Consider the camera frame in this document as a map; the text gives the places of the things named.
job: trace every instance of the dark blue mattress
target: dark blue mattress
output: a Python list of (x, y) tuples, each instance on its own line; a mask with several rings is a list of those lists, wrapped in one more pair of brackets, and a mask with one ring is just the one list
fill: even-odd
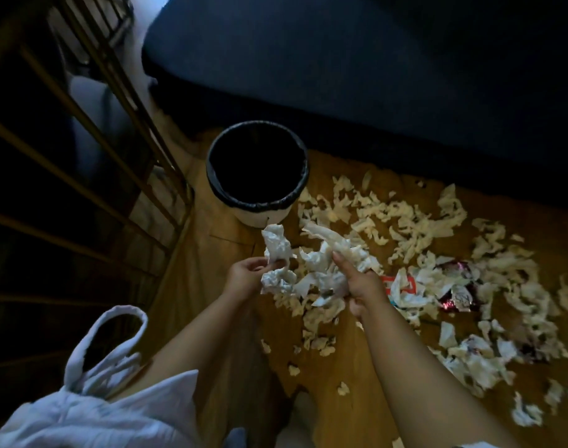
[(185, 133), (309, 148), (568, 205), (568, 0), (170, 0), (143, 50)]

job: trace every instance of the white trash can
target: white trash can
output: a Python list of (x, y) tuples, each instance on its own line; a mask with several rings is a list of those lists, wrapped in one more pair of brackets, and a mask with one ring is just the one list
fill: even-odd
[(246, 121), (224, 130), (206, 160), (209, 185), (242, 223), (280, 223), (309, 178), (307, 148), (289, 128)]

